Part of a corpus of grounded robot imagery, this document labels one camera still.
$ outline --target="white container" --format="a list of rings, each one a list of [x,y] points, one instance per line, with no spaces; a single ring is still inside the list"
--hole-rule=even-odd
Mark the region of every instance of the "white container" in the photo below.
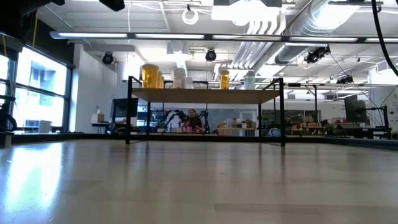
[[[192,77],[185,77],[185,88],[193,88],[193,80]]]
[[[183,68],[173,68],[173,88],[184,88],[185,87],[185,70]]]

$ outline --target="person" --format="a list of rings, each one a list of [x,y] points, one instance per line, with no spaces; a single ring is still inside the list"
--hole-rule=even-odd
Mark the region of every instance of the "person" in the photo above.
[[[200,119],[198,119],[197,111],[195,109],[188,110],[187,120],[183,123],[183,127],[192,127],[192,132],[205,132],[204,125]]]

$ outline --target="black cable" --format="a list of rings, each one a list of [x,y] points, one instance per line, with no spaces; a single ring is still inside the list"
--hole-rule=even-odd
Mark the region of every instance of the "black cable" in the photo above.
[[[380,28],[379,16],[377,15],[376,0],[371,0],[371,2],[372,2],[374,25],[376,26],[377,37],[379,38],[381,50],[383,51],[383,55],[384,55],[384,58],[386,59],[386,62],[388,63],[388,66],[390,66],[390,68],[395,73],[395,75],[398,76],[398,70],[395,67],[395,65],[392,63],[390,56],[388,55],[386,44],[384,43],[383,34],[382,34],[381,28]]]
[[[336,62],[337,66],[340,67],[341,71],[343,71],[343,73],[348,77],[349,75],[348,75],[348,74],[346,73],[346,71],[344,71],[344,69],[340,66],[340,64],[337,62],[337,60],[334,58],[334,56],[333,56],[331,53],[329,53],[329,54],[330,54],[330,56],[333,58],[333,60]],[[368,98],[368,100],[369,100],[371,103],[373,103],[373,105],[374,105],[375,107],[377,107],[377,105],[370,99],[370,97],[368,97],[368,96],[365,94],[365,92],[362,91],[362,90],[360,89],[360,87],[359,87],[357,84],[355,84],[354,80],[353,80],[353,83],[354,83],[354,85],[362,92],[362,94],[363,94],[364,96],[366,96],[366,97]],[[377,111],[379,112],[380,121],[382,121],[380,111],[379,111],[379,110],[377,110]]]
[[[396,87],[390,92],[390,94],[388,94],[388,96],[386,97],[386,99],[384,99],[383,102],[380,104],[380,107],[383,106],[383,103],[386,102],[386,100],[391,96],[391,94],[396,90],[397,87],[398,87],[398,86],[396,86]]]

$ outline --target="shelf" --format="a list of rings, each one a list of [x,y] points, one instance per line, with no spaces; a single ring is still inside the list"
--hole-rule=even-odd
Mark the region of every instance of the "shelf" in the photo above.
[[[278,97],[279,91],[133,88],[132,94],[151,103],[259,104]]]

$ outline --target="table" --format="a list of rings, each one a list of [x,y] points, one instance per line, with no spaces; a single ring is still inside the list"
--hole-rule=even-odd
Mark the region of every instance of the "table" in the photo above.
[[[136,96],[148,103],[150,108],[151,103],[205,103],[206,108],[208,103],[217,104],[257,104],[258,105],[258,120],[261,119],[261,105],[269,100],[273,100],[279,95],[283,96],[284,89],[267,90],[272,85],[279,83],[283,86],[283,78],[278,78],[268,84],[263,90],[209,90],[209,89],[155,89],[155,88],[133,88],[133,77],[129,77],[127,81],[127,122],[129,122],[130,107],[128,106],[132,96]],[[280,110],[284,111],[284,98],[280,99]],[[281,113],[281,119],[284,119],[284,114]],[[147,132],[146,136],[150,136],[149,132],[150,111],[147,113]],[[284,141],[284,125],[282,125],[282,134],[280,137],[281,146],[285,146]],[[258,141],[262,140],[261,134],[258,136]],[[130,143],[130,129],[126,131],[126,144]]]
[[[106,128],[111,125],[109,122],[99,122],[99,123],[90,123],[92,127],[97,127],[97,134],[102,134],[102,129],[104,129],[103,134],[106,134]]]

